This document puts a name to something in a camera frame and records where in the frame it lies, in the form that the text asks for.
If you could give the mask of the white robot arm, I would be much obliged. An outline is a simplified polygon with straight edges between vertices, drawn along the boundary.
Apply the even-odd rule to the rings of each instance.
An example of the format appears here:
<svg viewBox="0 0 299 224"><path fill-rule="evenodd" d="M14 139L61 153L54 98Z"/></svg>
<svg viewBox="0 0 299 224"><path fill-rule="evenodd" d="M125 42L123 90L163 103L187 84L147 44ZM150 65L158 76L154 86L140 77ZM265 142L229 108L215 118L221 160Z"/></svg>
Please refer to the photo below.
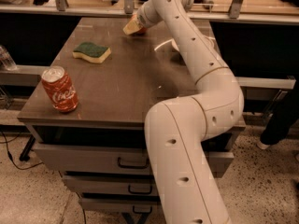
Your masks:
<svg viewBox="0 0 299 224"><path fill-rule="evenodd" d="M193 0L149 0L124 27L128 35L164 21L197 93L161 101L145 118L145 138L167 224L233 224L201 143L242 117L235 75L187 15Z"/></svg>

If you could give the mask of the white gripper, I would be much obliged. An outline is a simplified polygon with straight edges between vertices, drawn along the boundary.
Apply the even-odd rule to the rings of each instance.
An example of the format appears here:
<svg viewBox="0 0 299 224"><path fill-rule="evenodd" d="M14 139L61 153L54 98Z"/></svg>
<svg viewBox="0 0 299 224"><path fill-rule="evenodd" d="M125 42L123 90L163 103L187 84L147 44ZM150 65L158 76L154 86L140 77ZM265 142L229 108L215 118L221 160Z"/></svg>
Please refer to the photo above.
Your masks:
<svg viewBox="0 0 299 224"><path fill-rule="evenodd" d="M156 11L152 4L144 4L137 11L139 26L132 20L124 26L123 31L126 35L135 34L141 27L150 28L156 21Z"/></svg>

